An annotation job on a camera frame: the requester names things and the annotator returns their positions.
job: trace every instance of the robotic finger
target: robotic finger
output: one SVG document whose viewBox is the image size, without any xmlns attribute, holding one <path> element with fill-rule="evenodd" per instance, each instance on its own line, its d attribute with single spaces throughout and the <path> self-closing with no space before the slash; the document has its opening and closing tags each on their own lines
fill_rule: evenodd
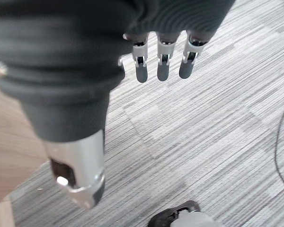
<svg viewBox="0 0 284 227">
<path fill-rule="evenodd" d="M 193 33 L 187 32 L 187 40 L 184 46 L 183 59 L 179 69 L 179 76 L 182 79 L 189 78 L 193 70 L 196 59 L 200 56 L 206 43 L 194 37 Z"/>
<path fill-rule="evenodd" d="M 140 83 L 147 81 L 147 38 L 149 33 L 142 35 L 124 34 L 124 39 L 133 43 L 133 60 L 136 66 L 136 76 Z"/>
<path fill-rule="evenodd" d="M 158 79 L 167 80 L 169 76 L 169 64 L 172 58 L 177 38 L 180 33 L 163 34 L 157 33 L 158 36 Z"/>
</svg>

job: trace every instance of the black fingertip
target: black fingertip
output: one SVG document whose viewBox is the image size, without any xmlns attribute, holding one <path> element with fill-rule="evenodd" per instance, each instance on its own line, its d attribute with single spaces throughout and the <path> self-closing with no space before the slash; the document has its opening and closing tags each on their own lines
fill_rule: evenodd
<svg viewBox="0 0 284 227">
<path fill-rule="evenodd" d="M 193 70 L 193 67 L 194 67 L 194 65 L 191 64 L 191 61 L 188 61 L 187 63 L 181 62 L 181 66 L 180 66 L 180 69 L 179 69 L 179 76 L 182 79 L 189 78 L 190 75 L 191 75 L 191 72 Z"/>
<path fill-rule="evenodd" d="M 136 67 L 136 75 L 137 75 L 137 80 L 140 83 L 144 83 L 147 81 L 147 67 L 143 67 L 143 64 L 139 64 L 139 67 Z"/>
<path fill-rule="evenodd" d="M 160 81 L 165 81 L 169 77 L 169 65 L 163 62 L 162 65 L 158 64 L 157 76 Z"/>
</svg>

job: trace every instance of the black fabric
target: black fabric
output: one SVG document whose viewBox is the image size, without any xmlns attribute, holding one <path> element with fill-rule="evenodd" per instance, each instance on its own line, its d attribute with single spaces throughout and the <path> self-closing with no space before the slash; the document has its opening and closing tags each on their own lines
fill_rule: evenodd
<svg viewBox="0 0 284 227">
<path fill-rule="evenodd" d="M 109 92 L 124 78 L 117 60 L 132 44 L 123 33 L 193 30 L 208 40 L 232 3 L 0 0 L 0 61 L 9 68 L 0 89 L 21 101 L 42 139 L 82 139 L 104 127 Z"/>
</svg>

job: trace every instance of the floor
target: floor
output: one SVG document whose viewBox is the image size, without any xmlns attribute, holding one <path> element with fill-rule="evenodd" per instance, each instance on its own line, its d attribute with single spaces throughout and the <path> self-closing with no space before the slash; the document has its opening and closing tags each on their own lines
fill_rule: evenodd
<svg viewBox="0 0 284 227">
<path fill-rule="evenodd" d="M 187 200 L 226 227 L 284 227 L 284 185 L 273 162 L 284 110 L 284 0 L 237 0 L 198 59 L 178 76 L 183 33 L 170 77 L 126 78 L 111 94 L 106 128 L 106 191 L 84 211 L 44 164 L 12 195 L 17 227 L 144 227 L 152 215 Z M 284 175 L 284 126 L 278 161 Z"/>
</svg>

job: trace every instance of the robotic hand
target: robotic hand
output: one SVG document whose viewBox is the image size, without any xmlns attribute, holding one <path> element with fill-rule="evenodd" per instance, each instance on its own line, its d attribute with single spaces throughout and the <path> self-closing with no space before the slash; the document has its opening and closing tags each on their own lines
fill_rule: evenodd
<svg viewBox="0 0 284 227">
<path fill-rule="evenodd" d="M 44 140 L 57 183 L 94 207 L 104 191 L 109 93 L 133 53 L 147 80 L 147 37 L 158 35 L 158 79 L 168 78 L 179 33 L 187 32 L 179 75 L 188 78 L 234 0 L 0 0 L 0 89 L 18 99 Z"/>
</svg>

